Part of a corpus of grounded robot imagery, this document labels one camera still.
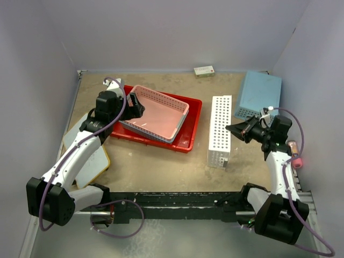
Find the white perforated basket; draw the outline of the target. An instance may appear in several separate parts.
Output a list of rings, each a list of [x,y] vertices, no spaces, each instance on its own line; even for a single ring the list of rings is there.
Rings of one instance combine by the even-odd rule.
[[[226,126],[231,125],[232,96],[213,96],[209,125],[207,165],[225,169],[231,153],[231,133]]]

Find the pink perforated basket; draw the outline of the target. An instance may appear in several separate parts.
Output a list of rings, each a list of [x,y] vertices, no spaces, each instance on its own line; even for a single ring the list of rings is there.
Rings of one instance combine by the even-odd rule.
[[[145,111],[140,118],[121,121],[122,126],[151,140],[172,143],[189,113],[189,104],[141,85],[134,86],[131,93]]]

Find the light blue perforated basket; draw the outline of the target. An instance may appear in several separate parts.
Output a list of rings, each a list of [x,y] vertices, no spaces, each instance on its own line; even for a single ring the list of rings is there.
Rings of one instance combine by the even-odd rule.
[[[279,107],[282,79],[256,71],[246,72],[236,99],[234,116],[245,120],[263,108]]]

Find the red plastic tray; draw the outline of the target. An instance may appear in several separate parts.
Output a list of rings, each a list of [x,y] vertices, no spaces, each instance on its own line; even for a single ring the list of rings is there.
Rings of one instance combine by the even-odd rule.
[[[130,93],[132,89],[133,89],[132,86],[128,86],[128,85],[125,86],[126,93]],[[198,121],[199,121],[200,112],[202,109],[202,101],[198,99],[194,99],[194,98],[180,96],[180,95],[169,94],[166,92],[161,92],[161,93],[166,94],[170,97],[174,97],[180,101],[183,101],[189,104],[189,113],[179,133],[177,134],[175,140],[171,144],[151,140],[143,136],[140,136],[137,133],[134,133],[130,130],[125,129],[120,122],[117,122],[114,125],[111,136],[119,138],[119,139],[125,139],[129,141],[138,142],[145,145],[169,149],[176,152],[182,152],[182,153],[190,152],[194,145]]]

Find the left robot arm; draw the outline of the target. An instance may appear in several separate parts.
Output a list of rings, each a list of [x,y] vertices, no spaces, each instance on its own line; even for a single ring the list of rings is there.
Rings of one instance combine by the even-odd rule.
[[[69,188],[88,159],[104,143],[117,121],[140,118],[145,108],[136,94],[119,96],[105,90],[99,93],[73,144],[61,159],[41,178],[31,178],[26,185],[28,211],[38,217],[42,231],[49,230],[43,221],[64,226],[73,214],[90,206],[104,211],[110,206],[110,190],[91,184],[70,192]]]

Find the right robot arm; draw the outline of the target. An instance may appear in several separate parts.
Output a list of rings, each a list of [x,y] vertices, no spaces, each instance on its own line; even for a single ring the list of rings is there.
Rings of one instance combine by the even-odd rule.
[[[302,221],[309,215],[309,206],[301,202],[293,180],[293,167],[289,163],[291,148],[287,145],[292,121],[277,115],[270,126],[253,116],[226,129],[239,140],[261,144],[268,165],[271,191],[254,184],[246,184],[241,191],[239,204],[244,210],[254,209],[256,234],[294,245],[303,229]]]

